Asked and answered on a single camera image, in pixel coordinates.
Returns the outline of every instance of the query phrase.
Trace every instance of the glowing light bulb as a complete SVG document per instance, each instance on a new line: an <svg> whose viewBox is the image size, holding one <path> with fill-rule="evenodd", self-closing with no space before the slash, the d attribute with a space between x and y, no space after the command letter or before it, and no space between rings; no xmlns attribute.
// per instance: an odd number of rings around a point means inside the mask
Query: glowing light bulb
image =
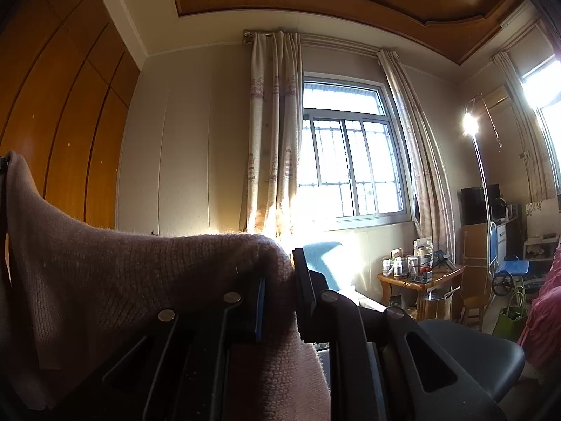
<svg viewBox="0 0 561 421"><path fill-rule="evenodd" d="M479 130L478 120L469 112L466 112L464 120L462 120L462 127L464 128L464 136L468 134L475 136Z"/></svg>

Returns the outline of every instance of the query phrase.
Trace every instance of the window sill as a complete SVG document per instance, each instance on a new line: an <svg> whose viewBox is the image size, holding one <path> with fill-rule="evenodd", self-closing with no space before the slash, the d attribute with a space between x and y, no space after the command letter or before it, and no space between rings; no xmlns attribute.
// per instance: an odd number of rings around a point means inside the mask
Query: window sill
<svg viewBox="0 0 561 421"><path fill-rule="evenodd" d="M344 229L371 228L375 226L395 225L397 223L410 222L408 213L397 213L386 216L360 217L349 216L334 218L333 220L313 220L310 225L319 231L337 231Z"/></svg>

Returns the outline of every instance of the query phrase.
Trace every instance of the television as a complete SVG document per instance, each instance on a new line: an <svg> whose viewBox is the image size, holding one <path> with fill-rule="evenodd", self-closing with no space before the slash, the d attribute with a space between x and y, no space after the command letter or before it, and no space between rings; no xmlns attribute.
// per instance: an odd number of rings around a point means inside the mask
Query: television
<svg viewBox="0 0 561 421"><path fill-rule="evenodd" d="M492 183L487 185L487 195L489 197L489 205L496 198L500 198L499 184ZM476 225L487 222L483 187L462 188L460 201L462 203L462 221L464 225Z"/></svg>

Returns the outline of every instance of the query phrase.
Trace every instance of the window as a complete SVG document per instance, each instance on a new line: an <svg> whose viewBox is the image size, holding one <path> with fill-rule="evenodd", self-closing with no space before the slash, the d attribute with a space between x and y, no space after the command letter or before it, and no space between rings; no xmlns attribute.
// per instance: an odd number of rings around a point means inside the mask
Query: window
<svg viewBox="0 0 561 421"><path fill-rule="evenodd" d="M561 185L561 63L548 60L526 75L526 99L538 111L555 171L557 190Z"/></svg>
<svg viewBox="0 0 561 421"><path fill-rule="evenodd" d="M408 217L396 133L381 89L304 82L298 198L336 228Z"/></svg>

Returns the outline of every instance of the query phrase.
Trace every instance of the table leg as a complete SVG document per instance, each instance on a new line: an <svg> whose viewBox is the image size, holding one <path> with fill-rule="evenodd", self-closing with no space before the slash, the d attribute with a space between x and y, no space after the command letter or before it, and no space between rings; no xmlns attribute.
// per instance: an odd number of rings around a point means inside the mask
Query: table leg
<svg viewBox="0 0 561 421"><path fill-rule="evenodd" d="M417 292L417 321L425 319L425 291Z"/></svg>
<svg viewBox="0 0 561 421"><path fill-rule="evenodd" d="M380 281L382 285L382 299L380 301L381 305L385 305L386 307L389 305L389 298L392 295L392 285L388 282Z"/></svg>

